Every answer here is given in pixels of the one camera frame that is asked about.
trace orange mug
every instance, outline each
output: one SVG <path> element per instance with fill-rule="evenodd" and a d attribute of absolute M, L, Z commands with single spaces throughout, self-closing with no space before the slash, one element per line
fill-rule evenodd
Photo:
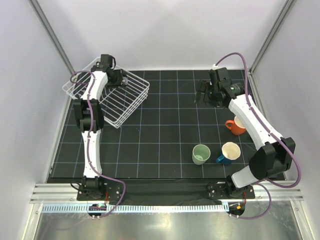
<path fill-rule="evenodd" d="M 234 120 L 228 120 L 225 122 L 225 126 L 231 130 L 234 135 L 244 134 L 246 131 L 245 126 L 242 124 L 240 119 L 235 116 Z"/>

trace mug handle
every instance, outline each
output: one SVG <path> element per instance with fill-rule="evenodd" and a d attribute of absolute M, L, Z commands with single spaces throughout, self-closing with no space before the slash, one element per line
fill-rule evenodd
<path fill-rule="evenodd" d="M 228 120 L 228 121 L 225 122 L 225 126 L 226 126 L 228 129 L 231 130 L 231 126 L 232 126 L 234 123 L 235 123 L 235 121 L 233 121 L 233 120 Z"/>
<path fill-rule="evenodd" d="M 215 162 L 217 163 L 217 164 L 219 164 L 223 159 L 225 158 L 225 156 L 219 156 L 216 160 L 215 160 Z"/>

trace cup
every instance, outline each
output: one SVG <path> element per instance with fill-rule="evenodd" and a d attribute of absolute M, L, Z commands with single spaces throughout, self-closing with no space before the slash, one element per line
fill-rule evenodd
<path fill-rule="evenodd" d="M 222 151 L 215 162 L 217 164 L 230 165 L 234 160 L 237 160 L 240 155 L 240 147 L 233 142 L 227 142 L 222 146 Z"/>
<path fill-rule="evenodd" d="M 192 150 L 192 161 L 196 165 L 204 164 L 211 155 L 210 149 L 203 144 L 196 145 Z"/>
<path fill-rule="evenodd" d="M 231 130 L 234 135 L 244 134 L 246 131 L 245 126 L 242 124 L 240 119 L 235 116 L 234 120 L 228 120 L 225 122 L 225 126 Z"/>

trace light green cup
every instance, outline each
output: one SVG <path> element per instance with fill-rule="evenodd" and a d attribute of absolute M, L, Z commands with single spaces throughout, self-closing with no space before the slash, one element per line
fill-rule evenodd
<path fill-rule="evenodd" d="M 204 164 L 211 155 L 210 149 L 203 144 L 196 145 L 192 150 L 192 161 L 196 165 Z"/>

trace rack wire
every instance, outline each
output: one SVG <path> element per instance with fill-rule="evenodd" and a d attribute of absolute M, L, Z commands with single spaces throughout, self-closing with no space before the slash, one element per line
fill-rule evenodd
<path fill-rule="evenodd" d="M 89 71 L 91 67 L 99 61 L 100 57 L 97 57 L 83 70 Z M 105 86 L 99 103 L 101 110 L 104 112 L 104 120 L 115 128 L 119 128 L 147 98 L 150 83 L 118 65 L 116 69 L 122 69 L 126 73 L 126 77 L 122 80 L 123 87 L 109 88 Z M 79 84 L 73 84 L 68 81 L 63 85 L 62 89 L 72 99 L 80 99 L 85 93 L 90 79 L 91 75 L 89 73 L 79 73 L 73 78 L 73 81 Z"/>

